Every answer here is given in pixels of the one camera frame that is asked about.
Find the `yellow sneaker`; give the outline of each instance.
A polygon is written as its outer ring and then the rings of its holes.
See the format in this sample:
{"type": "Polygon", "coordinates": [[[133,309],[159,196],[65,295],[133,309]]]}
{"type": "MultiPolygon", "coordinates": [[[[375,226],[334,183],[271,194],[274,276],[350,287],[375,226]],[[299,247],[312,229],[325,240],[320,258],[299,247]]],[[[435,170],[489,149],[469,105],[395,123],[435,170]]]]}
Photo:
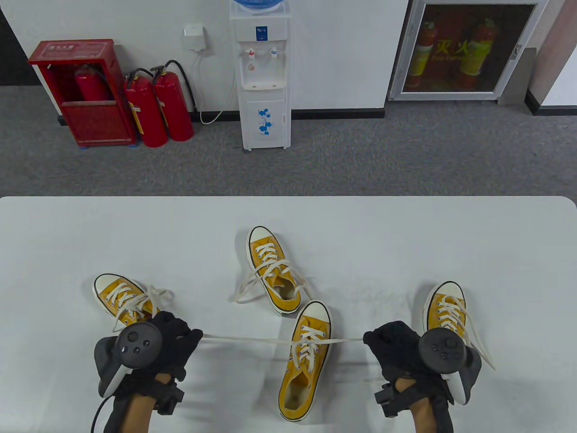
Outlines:
{"type": "Polygon", "coordinates": [[[423,331],[434,328],[447,328],[456,332],[465,341],[465,324],[467,313],[461,309],[467,308],[463,289],[454,281],[445,281],[439,284],[431,293],[423,310],[423,331]]]}
{"type": "Polygon", "coordinates": [[[159,313],[159,296],[166,290],[151,287],[146,291],[121,275],[102,274],[94,280],[93,292],[98,303],[116,318],[115,331],[119,322],[122,326],[128,326],[151,319],[159,313]]]}
{"type": "Polygon", "coordinates": [[[293,346],[283,383],[279,392],[279,409],[287,421],[300,421],[308,415],[319,377],[327,360],[329,345],[314,344],[331,338],[331,316],[319,301],[309,302],[297,316],[293,342],[306,342],[293,346]]]}
{"type": "Polygon", "coordinates": [[[240,287],[237,300],[256,281],[260,281],[272,307],[281,315],[298,310],[302,291],[310,298],[303,279],[291,268],[278,239],[268,229],[252,229],[246,239],[246,255],[254,276],[240,287]]]}

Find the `gray carpet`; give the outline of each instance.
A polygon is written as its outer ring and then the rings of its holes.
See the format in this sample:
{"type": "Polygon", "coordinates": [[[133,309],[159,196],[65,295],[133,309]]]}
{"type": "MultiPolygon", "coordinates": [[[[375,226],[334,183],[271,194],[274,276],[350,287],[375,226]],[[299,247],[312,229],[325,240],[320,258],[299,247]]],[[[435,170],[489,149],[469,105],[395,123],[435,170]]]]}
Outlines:
{"type": "Polygon", "coordinates": [[[78,150],[41,87],[0,88],[0,196],[563,195],[577,117],[491,102],[388,103],[379,120],[295,121],[287,151],[241,151],[240,124],[190,143],[78,150]]]}

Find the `hand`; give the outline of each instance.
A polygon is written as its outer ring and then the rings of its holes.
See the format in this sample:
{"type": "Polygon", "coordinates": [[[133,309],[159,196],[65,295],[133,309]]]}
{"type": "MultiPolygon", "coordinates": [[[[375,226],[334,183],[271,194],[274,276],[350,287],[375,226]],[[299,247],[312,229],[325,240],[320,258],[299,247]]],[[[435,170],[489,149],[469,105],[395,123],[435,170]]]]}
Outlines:
{"type": "Polygon", "coordinates": [[[167,373],[179,382],[186,376],[184,369],[188,358],[203,337],[199,329],[192,331],[184,320],[162,311],[149,320],[162,334],[162,349],[156,361],[145,370],[149,374],[167,373]]]}

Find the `white shoelace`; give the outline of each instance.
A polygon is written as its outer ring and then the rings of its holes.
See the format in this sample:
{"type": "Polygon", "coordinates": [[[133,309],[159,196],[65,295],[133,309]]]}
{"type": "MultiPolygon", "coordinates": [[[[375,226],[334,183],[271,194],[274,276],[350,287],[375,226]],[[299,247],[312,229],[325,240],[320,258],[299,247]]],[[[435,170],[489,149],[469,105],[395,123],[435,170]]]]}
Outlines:
{"type": "Polygon", "coordinates": [[[301,326],[301,342],[298,345],[291,345],[291,357],[290,360],[294,362],[294,366],[298,366],[304,361],[309,362],[309,373],[314,370],[314,354],[319,352],[319,342],[321,339],[319,337],[326,337],[326,334],[318,329],[311,328],[309,326],[301,326]],[[301,348],[298,352],[297,361],[297,346],[301,348]]]}
{"type": "Polygon", "coordinates": [[[447,296],[444,296],[437,303],[437,306],[439,307],[439,309],[437,310],[438,314],[445,313],[444,315],[439,317],[439,319],[441,320],[441,327],[447,328],[447,329],[450,329],[451,331],[456,332],[457,331],[456,325],[461,326],[465,331],[466,343],[470,344],[472,347],[474,347],[479,352],[479,355],[481,355],[481,358],[483,358],[485,360],[485,362],[487,364],[489,364],[489,366],[493,370],[495,370],[495,367],[493,366],[493,360],[491,359],[487,349],[485,349],[485,347],[483,346],[483,343],[481,342],[481,339],[479,338],[479,335],[477,334],[477,330],[475,329],[475,324],[474,324],[473,318],[471,317],[471,313],[469,311],[467,311],[467,309],[464,307],[464,305],[461,303],[461,301],[459,301],[459,299],[454,297],[454,296],[447,295],[447,296]],[[450,304],[447,302],[447,300],[454,301],[455,304],[450,304]],[[476,345],[473,343],[471,336],[469,335],[469,332],[467,331],[467,328],[465,327],[465,324],[461,320],[461,317],[465,317],[465,316],[468,317],[467,322],[470,325],[473,337],[475,338],[476,345]]]}
{"type": "Polygon", "coordinates": [[[160,297],[166,292],[168,292],[168,290],[157,290],[154,286],[148,286],[146,292],[136,295],[132,287],[128,284],[119,284],[118,287],[106,296],[106,302],[111,301],[113,307],[115,303],[118,302],[118,313],[114,319],[113,332],[117,331],[120,316],[122,316],[124,312],[130,314],[133,319],[137,319],[136,315],[142,319],[144,317],[143,307],[148,301],[152,304],[152,317],[156,316],[157,306],[160,305],[160,297]]]}
{"type": "Polygon", "coordinates": [[[289,361],[292,361],[295,367],[304,361],[309,361],[309,373],[314,370],[314,354],[319,351],[319,345],[322,344],[335,344],[335,343],[347,343],[351,341],[362,341],[362,338],[331,338],[321,340],[319,337],[325,337],[325,333],[308,326],[301,326],[301,339],[298,341],[292,340],[280,340],[273,338],[248,338],[248,337],[220,337],[218,335],[204,334],[204,339],[215,339],[215,340],[228,340],[228,341],[246,341],[246,342],[259,342],[268,344],[286,344],[291,346],[291,356],[289,361]]]}
{"type": "Polygon", "coordinates": [[[294,288],[294,297],[297,297],[297,294],[300,292],[305,292],[309,299],[312,299],[308,289],[306,288],[306,281],[302,278],[292,267],[290,262],[287,259],[279,260],[279,256],[276,252],[275,244],[269,243],[265,245],[261,245],[260,247],[255,248],[255,252],[258,254],[258,258],[263,261],[263,263],[258,266],[243,282],[240,287],[238,288],[237,292],[234,295],[234,300],[239,302],[241,298],[248,292],[250,288],[252,288],[256,283],[262,282],[269,290],[273,293],[274,296],[281,298],[282,297],[277,293],[277,291],[271,287],[268,283],[267,278],[273,277],[275,275],[274,271],[276,269],[280,269],[280,275],[284,275],[287,273],[291,273],[294,280],[298,284],[297,287],[294,288]],[[260,270],[266,268],[265,273],[260,275],[260,270]]]}

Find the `table surface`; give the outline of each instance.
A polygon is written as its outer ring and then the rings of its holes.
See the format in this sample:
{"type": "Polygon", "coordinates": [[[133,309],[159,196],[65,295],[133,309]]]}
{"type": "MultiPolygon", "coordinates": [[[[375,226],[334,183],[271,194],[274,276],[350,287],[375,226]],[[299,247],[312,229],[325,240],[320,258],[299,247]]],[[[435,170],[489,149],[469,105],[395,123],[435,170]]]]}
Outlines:
{"type": "MultiPolygon", "coordinates": [[[[231,302],[256,225],[278,235],[338,337],[416,326],[433,285],[463,286],[497,371],[484,366],[470,403],[451,408],[456,433],[574,431],[577,212],[562,197],[0,199],[0,431],[89,431],[100,403],[93,348],[114,326],[91,293],[101,273],[172,290],[167,309],[206,333],[290,338],[294,319],[266,298],[231,302]]],[[[363,381],[380,369],[360,342],[333,347],[309,417],[284,421],[288,352],[202,342],[183,403],[154,415],[151,431],[413,431],[408,412],[388,420],[374,402],[378,386],[363,381]]]]}

